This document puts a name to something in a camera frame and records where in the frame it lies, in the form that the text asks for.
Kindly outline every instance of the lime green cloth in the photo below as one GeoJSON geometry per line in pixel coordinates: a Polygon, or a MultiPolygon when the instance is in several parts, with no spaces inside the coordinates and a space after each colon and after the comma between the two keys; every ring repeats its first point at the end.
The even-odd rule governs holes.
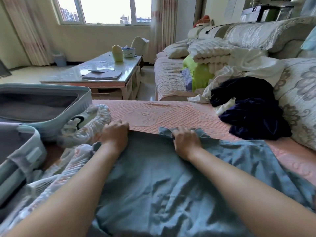
{"type": "Polygon", "coordinates": [[[189,68],[192,76],[192,91],[194,92],[199,88],[206,88],[209,84],[209,80],[214,78],[214,74],[209,71],[208,64],[201,64],[194,62],[191,55],[188,55],[183,60],[183,69],[189,68]]]}

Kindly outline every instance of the trash can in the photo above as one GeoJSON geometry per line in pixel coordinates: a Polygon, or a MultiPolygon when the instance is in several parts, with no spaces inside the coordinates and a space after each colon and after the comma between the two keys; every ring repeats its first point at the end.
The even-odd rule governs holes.
{"type": "Polygon", "coordinates": [[[67,66],[67,61],[64,54],[57,52],[53,53],[54,62],[57,64],[58,67],[65,67],[67,66]]]}

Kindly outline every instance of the window pane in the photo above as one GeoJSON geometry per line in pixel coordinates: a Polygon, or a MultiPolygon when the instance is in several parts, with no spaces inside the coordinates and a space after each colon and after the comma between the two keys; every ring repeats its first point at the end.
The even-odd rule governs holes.
{"type": "Polygon", "coordinates": [[[135,8],[137,22],[150,22],[151,0],[135,0],[135,8]]]}
{"type": "Polygon", "coordinates": [[[74,0],[58,0],[64,21],[79,21],[74,0]]]}
{"type": "Polygon", "coordinates": [[[131,24],[130,0],[81,0],[86,23],[131,24]]]}

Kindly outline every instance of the window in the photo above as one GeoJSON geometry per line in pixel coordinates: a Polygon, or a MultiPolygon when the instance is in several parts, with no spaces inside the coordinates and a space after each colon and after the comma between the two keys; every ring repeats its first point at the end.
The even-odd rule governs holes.
{"type": "Polygon", "coordinates": [[[61,24],[150,25],[151,0],[54,0],[61,24]]]}

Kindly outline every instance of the coffee table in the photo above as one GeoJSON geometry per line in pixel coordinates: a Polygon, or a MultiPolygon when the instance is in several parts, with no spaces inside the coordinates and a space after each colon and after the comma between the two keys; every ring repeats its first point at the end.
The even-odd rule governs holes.
{"type": "Polygon", "coordinates": [[[111,89],[120,88],[123,100],[133,100],[136,98],[141,81],[140,68],[138,67],[141,58],[141,56],[135,56],[125,58],[124,62],[115,62],[112,52],[109,51],[59,74],[43,77],[41,83],[89,87],[93,95],[104,96],[104,99],[109,99],[107,98],[109,94],[104,90],[111,92],[111,89]],[[112,69],[122,71],[122,74],[114,80],[82,78],[83,75],[88,74],[93,69],[112,69]]]}

